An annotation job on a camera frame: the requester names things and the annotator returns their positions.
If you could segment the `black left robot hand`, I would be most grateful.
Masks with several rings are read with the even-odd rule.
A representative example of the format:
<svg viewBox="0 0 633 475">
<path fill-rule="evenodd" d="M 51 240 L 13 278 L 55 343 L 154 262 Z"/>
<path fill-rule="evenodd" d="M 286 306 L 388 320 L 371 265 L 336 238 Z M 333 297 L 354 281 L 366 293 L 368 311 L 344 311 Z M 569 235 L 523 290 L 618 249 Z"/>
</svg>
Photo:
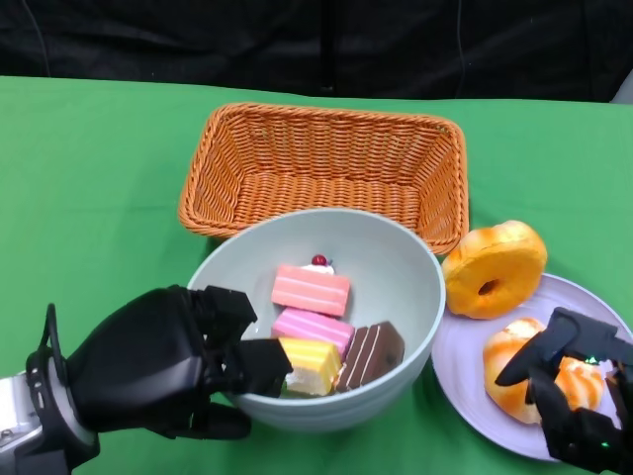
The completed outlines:
<svg viewBox="0 0 633 475">
<path fill-rule="evenodd" d="M 96 432 L 241 439 L 251 420 L 216 393 L 277 398 L 293 370 L 276 339 L 243 339 L 257 320 L 245 293 L 149 291 L 105 319 L 66 361 L 79 421 Z"/>
</svg>

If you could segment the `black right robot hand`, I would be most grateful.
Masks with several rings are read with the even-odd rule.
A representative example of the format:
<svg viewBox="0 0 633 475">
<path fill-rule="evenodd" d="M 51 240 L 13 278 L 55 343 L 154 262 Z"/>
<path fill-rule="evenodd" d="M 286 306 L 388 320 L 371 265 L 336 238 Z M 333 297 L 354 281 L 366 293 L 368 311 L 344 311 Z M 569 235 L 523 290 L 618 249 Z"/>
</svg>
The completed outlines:
<svg viewBox="0 0 633 475">
<path fill-rule="evenodd" d="M 565 358 L 612 363 L 606 385 L 619 427 L 599 412 L 572 408 L 556 383 Z M 632 472 L 632 344 L 617 336 L 617 327 L 555 308 L 546 329 L 522 346 L 496 379 L 501 387 L 523 381 L 525 403 L 537 408 L 552 457 L 595 474 Z"/>
</svg>

